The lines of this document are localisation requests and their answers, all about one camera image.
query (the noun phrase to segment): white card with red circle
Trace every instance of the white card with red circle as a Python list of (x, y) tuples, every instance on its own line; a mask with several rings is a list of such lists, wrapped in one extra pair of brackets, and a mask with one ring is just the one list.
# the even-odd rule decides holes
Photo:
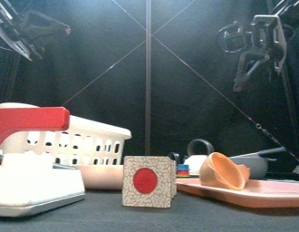
[(175, 194), (175, 162), (170, 157), (127, 156), (124, 206), (170, 208)]

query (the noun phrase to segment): kettle handle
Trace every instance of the kettle handle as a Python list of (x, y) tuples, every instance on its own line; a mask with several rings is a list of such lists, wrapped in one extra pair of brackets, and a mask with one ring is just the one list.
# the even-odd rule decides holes
[(199, 155), (196, 154), (195, 149), (200, 144), (206, 145), (207, 155), (215, 152), (214, 145), (207, 140), (196, 139), (188, 144), (188, 156)]

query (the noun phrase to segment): black table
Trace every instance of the black table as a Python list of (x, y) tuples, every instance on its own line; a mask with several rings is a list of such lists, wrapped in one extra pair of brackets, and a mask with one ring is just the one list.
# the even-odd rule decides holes
[(178, 192), (171, 208), (123, 206), (120, 191), (87, 191), (86, 200), (32, 217), (0, 217), (4, 232), (299, 231), (299, 208), (242, 208)]

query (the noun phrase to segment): white plastic container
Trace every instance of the white plastic container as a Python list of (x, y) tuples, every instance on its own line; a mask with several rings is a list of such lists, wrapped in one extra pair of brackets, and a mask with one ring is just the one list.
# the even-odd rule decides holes
[[(3, 103), (1, 108), (36, 107), (23, 103)], [(124, 141), (132, 138), (128, 129), (71, 116), (66, 131), (22, 131), (12, 134), (0, 146), (7, 153), (51, 154), (54, 162), (66, 165), (119, 165)]]

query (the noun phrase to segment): black backdrop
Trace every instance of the black backdrop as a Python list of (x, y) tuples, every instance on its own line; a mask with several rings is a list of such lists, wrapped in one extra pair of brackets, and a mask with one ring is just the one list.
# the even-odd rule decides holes
[[(8, 100), (39, 106), (64, 105), (72, 115), (130, 129), (134, 138), (126, 142), (124, 155), (143, 155), (146, 0), (11, 2), (19, 10), (30, 4), (28, 8), (68, 24), (72, 35), (46, 47), (43, 61), (20, 59)], [(248, 24), (254, 15), (262, 14), (267, 14), (267, 1), (152, 1), (152, 155), (171, 151), (187, 154), (188, 143), (196, 138), (212, 142), (215, 149), (228, 156), (278, 147), (222, 94), (298, 153), (299, 140), (292, 131), (282, 77), (270, 81), (267, 74), (260, 74), (250, 89), (235, 93), (240, 55), (223, 53), (215, 43), (222, 27), (234, 21)], [(299, 39), (292, 43), (298, 51)], [(299, 76), (296, 65), (299, 57), (291, 60), (294, 76)], [(292, 84), (299, 111), (299, 80)]]

